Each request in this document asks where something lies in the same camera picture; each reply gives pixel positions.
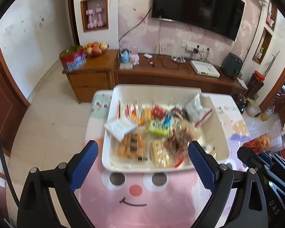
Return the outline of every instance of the wall-mounted tv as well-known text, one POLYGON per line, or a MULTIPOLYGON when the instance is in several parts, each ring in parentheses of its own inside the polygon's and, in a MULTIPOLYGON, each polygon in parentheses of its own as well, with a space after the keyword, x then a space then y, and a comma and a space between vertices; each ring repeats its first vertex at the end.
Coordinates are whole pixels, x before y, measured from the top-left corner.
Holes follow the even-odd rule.
POLYGON ((234 41, 244 6, 241 0, 153 0, 152 18, 196 25, 234 41))

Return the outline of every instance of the electrical outlet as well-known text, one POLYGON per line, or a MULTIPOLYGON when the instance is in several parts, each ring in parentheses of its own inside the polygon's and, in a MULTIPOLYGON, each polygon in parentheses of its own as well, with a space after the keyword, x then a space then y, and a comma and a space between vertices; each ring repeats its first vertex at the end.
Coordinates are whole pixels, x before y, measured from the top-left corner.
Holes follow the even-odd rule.
POLYGON ((192 48, 192 47, 194 47, 194 46, 196 46, 196 45, 195 45, 194 42, 191 42, 191 41, 190 41, 190 42, 188 43, 188 46, 189 46, 189 48, 192 48))
POLYGON ((189 41, 188 40, 183 40, 182 43, 181 43, 181 47, 182 48, 186 48, 187 45, 188 45, 189 41))
POLYGON ((194 42, 189 42, 188 46, 187 46, 187 50, 189 51, 193 51, 194 48, 198 48, 198 50, 200 52, 207 52, 207 45, 202 45, 199 43, 194 43, 194 42))

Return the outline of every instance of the wooden tv stand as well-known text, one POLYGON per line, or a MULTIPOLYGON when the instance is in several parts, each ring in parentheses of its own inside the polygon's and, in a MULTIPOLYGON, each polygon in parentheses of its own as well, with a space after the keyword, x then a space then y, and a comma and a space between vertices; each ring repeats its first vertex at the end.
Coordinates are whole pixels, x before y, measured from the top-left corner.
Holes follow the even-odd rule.
POLYGON ((195 73, 190 63, 177 64, 172 62, 168 56, 153 56, 155 67, 148 63, 143 54, 139 55, 139 65, 133 66, 132 70, 120 70, 120 59, 113 68, 115 84, 146 84, 179 87, 196 87, 202 92, 221 93, 232 95, 234 93, 246 93, 238 80, 225 76, 221 69, 219 78, 202 76, 195 73))

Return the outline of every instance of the white packet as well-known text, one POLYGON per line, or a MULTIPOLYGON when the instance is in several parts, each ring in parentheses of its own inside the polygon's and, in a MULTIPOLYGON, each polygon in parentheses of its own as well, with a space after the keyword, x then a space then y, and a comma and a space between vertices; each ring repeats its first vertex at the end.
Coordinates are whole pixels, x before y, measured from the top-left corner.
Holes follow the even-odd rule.
POLYGON ((213 114, 213 110, 211 108, 203 107, 201 105, 199 93, 185 104, 185 109, 196 128, 201 126, 213 114))
POLYGON ((109 131, 119 142, 122 142, 125 135, 137 127, 138 125, 132 122, 128 117, 116 119, 105 124, 107 131, 109 131))

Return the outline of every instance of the white plastic tray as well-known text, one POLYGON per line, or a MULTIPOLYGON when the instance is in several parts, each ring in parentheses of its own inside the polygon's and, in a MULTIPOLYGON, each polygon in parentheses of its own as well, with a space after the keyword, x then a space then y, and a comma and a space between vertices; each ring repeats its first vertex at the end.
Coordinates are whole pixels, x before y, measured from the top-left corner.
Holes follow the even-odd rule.
MULTIPOLYGON (((137 99, 138 104, 152 106, 153 100, 157 105, 173 108, 177 103, 184 105, 188 100, 192 99, 197 93, 201 93, 199 88, 186 87, 166 87, 155 85, 117 85, 113 90, 112 101, 108 115, 108 121, 118 117, 119 102, 122 104, 134 104, 137 99)), ((198 142, 202 145, 211 145, 216 153, 216 160, 226 160, 230 156, 228 143, 215 111, 215 107, 209 97, 201 94, 201 104, 205 107, 213 109, 213 115, 201 126, 204 136, 199 138, 198 142)), ((194 166, 190 160, 184 161, 179 167, 157 168, 151 161, 147 162, 125 162, 113 154, 112 147, 117 145, 117 140, 107 131, 104 136, 104 144, 102 151, 102 164, 109 170, 114 172, 166 172, 192 169, 194 166)))

